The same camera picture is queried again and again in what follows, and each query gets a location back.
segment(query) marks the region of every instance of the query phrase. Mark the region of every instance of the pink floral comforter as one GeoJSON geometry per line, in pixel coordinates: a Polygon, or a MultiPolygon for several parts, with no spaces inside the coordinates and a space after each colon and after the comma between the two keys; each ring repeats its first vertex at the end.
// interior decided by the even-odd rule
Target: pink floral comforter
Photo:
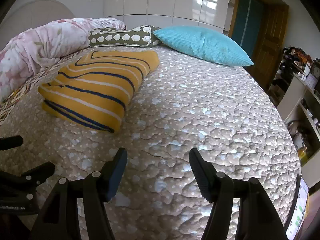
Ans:
{"type": "Polygon", "coordinates": [[[14,37],[0,52],[0,101],[60,57],[88,47],[89,31],[105,27],[125,29],[114,18],[75,18],[49,22],[14,37]]]}

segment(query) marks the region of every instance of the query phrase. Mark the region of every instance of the mattress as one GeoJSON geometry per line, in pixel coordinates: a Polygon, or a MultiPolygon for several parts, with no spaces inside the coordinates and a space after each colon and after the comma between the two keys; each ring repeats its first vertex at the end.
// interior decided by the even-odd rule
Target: mattress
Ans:
{"type": "MultiPolygon", "coordinates": [[[[124,147],[128,163],[116,196],[105,204],[115,238],[201,239],[212,204],[201,196],[188,163],[188,152],[196,147],[217,171],[234,179],[258,178],[286,221],[300,162],[276,108],[244,68],[209,63],[164,45],[151,48],[161,64],[133,96],[120,132],[110,134],[47,114],[37,92],[60,67],[94,50],[115,48],[64,58],[29,79],[0,111],[0,134],[24,139],[23,146],[0,153],[1,170],[19,175],[47,161],[56,166],[37,188],[40,206],[59,178],[84,178],[124,147]]],[[[238,211],[235,199],[228,239],[234,239],[238,211]]],[[[82,199],[78,214],[87,240],[82,199]]],[[[21,220],[31,228],[35,217],[21,220]]]]}

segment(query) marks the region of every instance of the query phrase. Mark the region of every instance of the clock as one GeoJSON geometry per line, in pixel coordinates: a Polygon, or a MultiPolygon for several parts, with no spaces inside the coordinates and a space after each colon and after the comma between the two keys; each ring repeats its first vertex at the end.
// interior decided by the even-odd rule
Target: clock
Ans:
{"type": "Polygon", "coordinates": [[[317,79],[320,79],[320,66],[316,63],[313,64],[311,68],[311,74],[317,79]]]}
{"type": "Polygon", "coordinates": [[[312,75],[311,73],[309,73],[309,75],[307,76],[305,83],[307,84],[308,87],[310,87],[312,90],[315,88],[315,86],[318,83],[318,80],[316,79],[316,77],[314,75],[312,75]]]}

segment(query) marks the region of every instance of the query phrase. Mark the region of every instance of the turquoise pillow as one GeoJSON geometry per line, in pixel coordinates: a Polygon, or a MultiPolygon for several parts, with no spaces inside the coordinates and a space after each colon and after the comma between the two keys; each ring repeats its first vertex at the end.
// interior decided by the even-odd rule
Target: turquoise pillow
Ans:
{"type": "Polygon", "coordinates": [[[171,26],[153,34],[164,44],[187,55],[228,66],[254,65],[228,36],[198,26],[171,26]]]}

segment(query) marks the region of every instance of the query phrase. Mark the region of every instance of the bed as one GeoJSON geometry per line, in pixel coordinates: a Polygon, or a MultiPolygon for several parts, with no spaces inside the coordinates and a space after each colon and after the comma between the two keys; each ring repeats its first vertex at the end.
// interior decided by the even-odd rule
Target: bed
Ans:
{"type": "MultiPolygon", "coordinates": [[[[196,147],[217,171],[234,179],[258,178],[286,221],[299,158],[276,108],[244,68],[209,63],[164,45],[151,48],[161,64],[135,93],[121,130],[110,134],[47,114],[37,92],[60,67],[95,50],[147,49],[89,48],[64,57],[28,79],[2,105],[1,136],[19,134],[24,144],[0,154],[0,169],[18,175],[46,161],[56,166],[37,188],[40,206],[59,178],[84,178],[124,147],[124,176],[116,197],[105,204],[115,238],[201,239],[212,204],[201,196],[188,163],[188,152],[196,147]]],[[[238,210],[235,199],[228,239],[234,239],[238,210]]],[[[78,214],[87,240],[81,199],[78,214]]],[[[21,219],[31,228],[35,217],[21,219]]]]}

